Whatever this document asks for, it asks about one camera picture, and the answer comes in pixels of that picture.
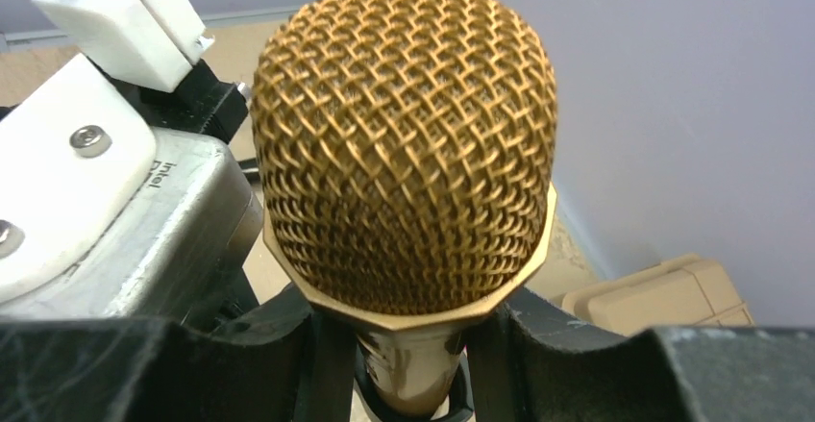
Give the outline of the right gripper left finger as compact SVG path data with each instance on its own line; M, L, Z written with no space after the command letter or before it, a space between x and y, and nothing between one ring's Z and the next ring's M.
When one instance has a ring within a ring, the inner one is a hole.
M294 288L211 334L160 317L5 321L5 421L345 421L356 342Z

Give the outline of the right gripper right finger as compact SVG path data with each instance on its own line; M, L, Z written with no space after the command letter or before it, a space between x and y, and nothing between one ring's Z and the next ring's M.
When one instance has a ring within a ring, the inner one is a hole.
M810 329L596 327L520 289L467 334L481 421L810 421Z

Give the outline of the gold microphone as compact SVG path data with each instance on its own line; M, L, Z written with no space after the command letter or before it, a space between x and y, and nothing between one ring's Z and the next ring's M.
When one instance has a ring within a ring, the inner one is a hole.
M430 416L467 325L543 264L556 78L498 0L315 0L259 55L263 239L350 319L374 391Z

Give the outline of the black round-base mic stand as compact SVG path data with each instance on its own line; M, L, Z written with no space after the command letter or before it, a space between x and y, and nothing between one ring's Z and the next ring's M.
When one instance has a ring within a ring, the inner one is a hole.
M414 421L441 421L465 422L471 421L475 416L475 404L471 386L471 375L468 359L465 353L459 358L456 374L446 397L447 409L439 416L410 416L401 414L388 406L376 391L372 378L368 375L364 363L362 346L356 351L355 363L355 393L360 399L366 415L371 421L384 422L414 422Z

